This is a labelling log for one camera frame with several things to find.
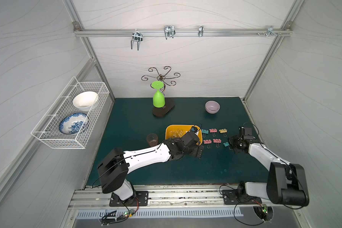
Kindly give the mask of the teal binder clip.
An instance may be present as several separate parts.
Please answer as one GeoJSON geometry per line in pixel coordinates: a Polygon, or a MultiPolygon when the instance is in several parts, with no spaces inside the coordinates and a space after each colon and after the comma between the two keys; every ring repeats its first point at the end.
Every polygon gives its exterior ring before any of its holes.
{"type": "Polygon", "coordinates": [[[201,129],[202,137],[206,137],[209,134],[209,130],[201,129]]]}
{"type": "Polygon", "coordinates": [[[229,150],[232,150],[232,148],[231,148],[231,146],[230,146],[230,144],[229,144],[228,142],[225,142],[223,145],[224,145],[226,148],[228,148],[229,150]]]}

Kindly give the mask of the pink binder clip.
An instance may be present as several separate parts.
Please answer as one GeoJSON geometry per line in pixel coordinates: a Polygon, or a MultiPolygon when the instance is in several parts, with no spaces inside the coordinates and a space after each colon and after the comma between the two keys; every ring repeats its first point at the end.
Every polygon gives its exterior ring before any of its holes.
{"type": "Polygon", "coordinates": [[[216,144],[216,147],[219,148],[221,144],[221,139],[213,139],[213,142],[216,144]]]}
{"type": "Polygon", "coordinates": [[[209,129],[209,132],[212,134],[213,137],[216,137],[216,133],[218,132],[217,129],[209,129]]]}
{"type": "Polygon", "coordinates": [[[211,148],[212,140],[203,140],[203,143],[206,145],[206,147],[209,149],[211,148]]]}

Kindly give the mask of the yellow plastic storage box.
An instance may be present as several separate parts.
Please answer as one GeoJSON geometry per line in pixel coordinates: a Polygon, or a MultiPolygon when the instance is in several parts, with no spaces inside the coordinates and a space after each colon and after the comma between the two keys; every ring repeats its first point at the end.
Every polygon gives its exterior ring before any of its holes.
{"type": "Polygon", "coordinates": [[[192,127],[196,127],[196,135],[199,138],[200,144],[203,144],[202,132],[199,126],[197,125],[187,125],[187,124],[172,124],[169,125],[165,130],[165,139],[175,138],[175,137],[183,137],[187,132],[192,130],[192,127]]]}

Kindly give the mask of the yellow binder clip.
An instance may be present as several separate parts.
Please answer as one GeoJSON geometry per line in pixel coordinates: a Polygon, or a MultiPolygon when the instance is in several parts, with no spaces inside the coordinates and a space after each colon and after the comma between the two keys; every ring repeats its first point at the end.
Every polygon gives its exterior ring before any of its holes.
{"type": "Polygon", "coordinates": [[[223,134],[224,137],[227,137],[227,132],[228,132],[228,130],[227,130],[226,128],[224,128],[224,129],[219,129],[219,132],[220,132],[221,134],[223,134]]]}

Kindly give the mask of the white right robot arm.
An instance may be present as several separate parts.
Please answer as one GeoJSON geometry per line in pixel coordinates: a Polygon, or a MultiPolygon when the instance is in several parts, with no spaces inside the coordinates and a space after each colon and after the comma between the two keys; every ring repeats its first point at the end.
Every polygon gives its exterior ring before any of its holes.
{"type": "Polygon", "coordinates": [[[268,170],[267,182],[246,181],[240,187],[242,194],[266,199],[273,204],[309,205],[306,175],[301,165],[282,159],[253,136],[231,136],[229,144],[235,152],[254,157],[268,170]]]}

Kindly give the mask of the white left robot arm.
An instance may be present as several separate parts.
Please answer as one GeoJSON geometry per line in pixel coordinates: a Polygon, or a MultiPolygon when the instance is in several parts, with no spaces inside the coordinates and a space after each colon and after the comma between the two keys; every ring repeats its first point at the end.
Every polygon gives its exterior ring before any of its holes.
{"type": "Polygon", "coordinates": [[[97,166],[102,193],[115,193],[121,200],[128,200],[135,195],[132,184],[126,180],[128,174],[155,163],[178,161],[186,155],[200,159],[203,150],[200,142],[191,140],[185,144],[181,138],[170,138],[137,151],[114,148],[97,166]]]}

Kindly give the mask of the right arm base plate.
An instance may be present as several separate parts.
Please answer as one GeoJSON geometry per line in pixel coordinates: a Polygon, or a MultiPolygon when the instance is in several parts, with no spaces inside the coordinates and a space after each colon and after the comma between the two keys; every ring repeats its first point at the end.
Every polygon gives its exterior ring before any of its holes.
{"type": "Polygon", "coordinates": [[[238,190],[227,189],[220,191],[225,205],[262,205],[261,198],[249,196],[247,194],[239,193],[238,190]]]}

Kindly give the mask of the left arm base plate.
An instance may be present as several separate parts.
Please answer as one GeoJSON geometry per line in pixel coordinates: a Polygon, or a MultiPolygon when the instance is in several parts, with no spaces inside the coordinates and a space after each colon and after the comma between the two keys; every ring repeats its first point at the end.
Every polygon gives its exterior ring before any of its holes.
{"type": "Polygon", "coordinates": [[[149,192],[148,191],[135,191],[135,193],[126,200],[120,200],[119,196],[112,193],[109,206],[110,207],[145,207],[148,205],[149,192]]]}

